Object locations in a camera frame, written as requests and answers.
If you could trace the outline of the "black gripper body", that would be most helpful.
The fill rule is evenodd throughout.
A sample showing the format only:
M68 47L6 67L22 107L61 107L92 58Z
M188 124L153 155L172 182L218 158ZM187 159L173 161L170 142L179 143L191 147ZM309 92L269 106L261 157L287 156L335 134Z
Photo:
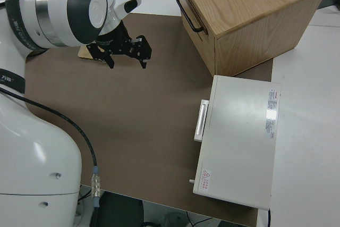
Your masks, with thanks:
M100 35L96 38L96 51L101 53L101 49L105 51L112 51L112 54L137 55L137 49L131 42L132 38L129 36L127 28L123 22L113 29L111 32Z

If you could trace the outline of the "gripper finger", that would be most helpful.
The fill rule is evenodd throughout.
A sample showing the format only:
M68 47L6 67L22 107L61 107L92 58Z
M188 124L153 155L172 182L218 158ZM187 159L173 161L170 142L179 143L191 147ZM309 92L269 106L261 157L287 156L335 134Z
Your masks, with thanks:
M114 68L114 61L111 58L111 54L110 52L104 50L101 51L101 49L98 47L98 45L96 43L91 43L86 45L87 50L89 51L91 57L95 60L95 61L102 61L105 62L110 69Z
M147 62L151 59L151 53L152 49L145 36L140 35L136 39L130 39L127 55L138 60L143 69L147 67Z

